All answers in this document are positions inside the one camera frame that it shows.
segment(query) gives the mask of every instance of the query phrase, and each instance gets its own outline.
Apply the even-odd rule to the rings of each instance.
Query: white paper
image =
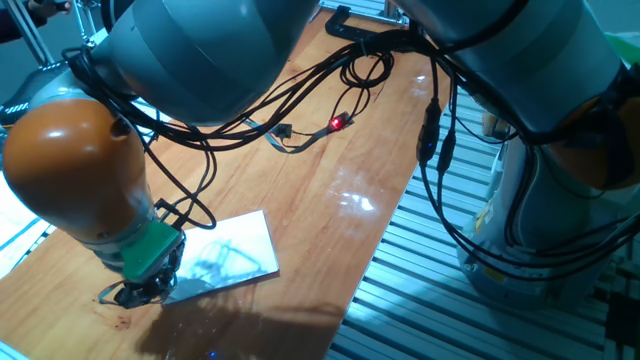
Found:
[[[236,285],[278,271],[262,211],[218,222],[214,230],[191,229],[178,283],[165,304]]]

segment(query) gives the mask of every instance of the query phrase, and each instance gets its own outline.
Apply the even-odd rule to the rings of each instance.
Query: black cable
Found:
[[[425,190],[427,191],[427,196],[429,198],[429,201],[431,202],[431,205],[433,206],[433,208],[435,209],[438,217],[440,218],[444,218],[444,213],[441,211],[442,209],[442,204],[438,203],[436,201],[436,199],[433,196],[433,191],[431,190],[431,186],[429,185],[428,182],[428,178],[427,178],[427,172],[426,172],[426,167],[424,166],[420,166],[420,171],[422,173],[422,178],[423,178],[423,182],[424,182],[424,186],[425,186]],[[462,248],[466,253],[469,254],[469,256],[471,256],[474,260],[476,260],[478,263],[484,265],[485,267],[492,269],[504,276],[507,276],[509,278],[515,279],[515,280],[521,280],[521,281],[529,281],[529,282],[540,282],[540,281],[554,281],[554,280],[560,280],[560,279],[564,279],[566,277],[569,277],[571,275],[577,274],[585,269],[588,269],[589,267],[597,264],[598,262],[606,259],[608,256],[610,256],[611,254],[613,254],[616,250],[618,250],[619,248],[621,248],[622,246],[628,244],[630,241],[633,240],[635,234],[628,234],[626,235],[626,237],[620,242],[620,243],[614,243],[613,245],[611,245],[612,247],[610,247],[607,251],[601,253],[599,256],[594,257],[591,261],[576,267],[572,270],[569,270],[567,272],[558,274],[558,275],[553,275],[553,276],[546,276],[546,277],[527,277],[527,276],[521,276],[521,275],[517,275],[517,274],[513,274],[510,273],[508,271],[505,271],[491,263],[489,263],[488,261],[484,260],[482,257],[480,257],[479,255],[477,255],[475,251],[478,251],[480,253],[482,253],[485,256],[489,256],[494,258],[495,260],[498,260],[501,263],[507,263],[509,265],[513,265],[513,266],[520,266],[523,268],[529,268],[529,269],[551,269],[551,268],[555,268],[555,267],[562,267],[562,266],[567,266],[567,265],[571,265],[572,263],[569,262],[568,264],[564,264],[564,265],[555,265],[555,266],[549,266],[548,264],[542,265],[542,264],[531,264],[531,263],[521,263],[521,262],[516,262],[516,261],[512,261],[508,258],[502,257],[500,255],[496,255],[494,253],[491,253],[490,251],[484,249],[483,247],[480,247],[478,245],[476,245],[475,243],[473,243],[471,240],[466,239],[464,237],[464,235],[462,235],[457,229],[455,229],[455,227],[453,227],[453,225],[451,225],[449,222],[443,222],[443,225],[445,227],[445,230],[447,231],[447,233],[449,233],[449,235],[451,236],[451,238],[456,242],[456,244],[458,246],[460,246],[460,248]],[[601,249],[594,249],[594,252],[600,252]]]
[[[451,73],[451,69],[444,65],[444,69],[447,73]],[[432,72],[434,73],[434,78],[437,79],[437,73],[436,73],[436,69],[434,67],[432,67]],[[432,205],[436,206],[435,211],[436,213],[439,215],[440,220],[442,221],[443,225],[445,226],[445,229],[450,233],[450,235],[454,238],[456,238],[457,240],[459,240],[460,242],[464,242],[465,244],[467,244],[468,246],[472,247],[473,250],[479,251],[480,253],[482,253],[485,256],[491,257],[495,260],[498,260],[502,263],[507,263],[513,266],[520,266],[520,267],[525,267],[525,268],[532,268],[532,269],[547,269],[547,268],[557,268],[557,267],[563,267],[563,266],[568,266],[568,265],[572,265],[575,264],[579,261],[584,261],[592,256],[594,256],[596,253],[598,253],[599,251],[602,250],[602,248],[607,248],[607,246],[611,245],[609,244],[607,241],[602,242],[598,245],[595,246],[589,246],[588,248],[585,248],[584,251],[582,253],[580,252],[571,252],[571,253],[567,253],[567,256],[574,256],[574,257],[569,257],[569,258],[565,258],[561,261],[557,261],[557,262],[552,262],[552,263],[545,263],[545,264],[535,264],[535,263],[525,263],[525,262],[519,262],[519,261],[513,261],[507,258],[504,258],[501,255],[498,254],[494,254],[478,245],[476,245],[473,241],[471,241],[470,239],[466,238],[460,231],[458,231],[453,225],[451,225],[448,220],[446,219],[446,217],[444,216],[444,211],[443,211],[443,203],[442,203],[442,190],[443,190],[443,180],[444,180],[444,176],[445,173],[448,169],[449,163],[451,158],[453,157],[453,149],[455,147],[455,124],[456,124],[456,118],[457,118],[457,114],[456,114],[456,110],[457,110],[457,78],[455,76],[450,76],[451,79],[451,101],[450,101],[450,111],[451,111],[451,127],[449,128],[449,132],[447,134],[447,136],[445,137],[445,140],[442,144],[442,149],[440,152],[440,158],[438,159],[438,166],[437,166],[437,171],[438,171],[438,182],[437,182],[437,200],[432,202]],[[529,159],[532,158],[532,149],[531,147],[527,147],[527,154]],[[527,191],[528,188],[528,184],[531,177],[531,170],[533,168],[533,166],[531,166],[531,163],[528,163],[528,165],[525,165],[526,169],[529,170],[529,172],[525,172],[524,176],[523,176],[523,181],[521,181],[521,186],[519,189],[519,193],[520,196],[523,196],[522,194],[524,192]],[[421,168],[422,168],[422,173],[423,173],[423,181],[424,181],[424,185],[425,188],[427,188],[427,192],[431,192],[430,186],[428,184],[428,180],[426,180],[426,163],[423,163],[421,161]],[[515,212],[517,211],[518,206],[516,204],[513,204],[511,209],[510,209],[510,217],[511,219],[514,217]],[[505,226],[505,235],[506,236],[513,236],[513,226],[511,225],[512,222],[509,222],[509,220],[507,221],[507,225]]]

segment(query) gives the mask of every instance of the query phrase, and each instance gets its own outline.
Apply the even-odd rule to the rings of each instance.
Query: wooden surface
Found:
[[[308,26],[281,78],[346,44],[324,32],[328,17],[321,13]],[[263,209],[279,277],[127,311],[96,302],[118,277],[56,231],[0,281],[0,340],[31,359],[322,358],[415,168],[431,86],[427,59],[397,55],[384,90],[373,91],[375,101],[347,130],[300,155],[280,154],[263,139],[219,155],[218,178],[201,199],[218,219]],[[343,89],[332,76],[285,122],[302,132],[324,127]],[[166,140],[153,147],[188,186],[197,184],[201,154]],[[180,197],[150,163],[147,171],[156,198]]]

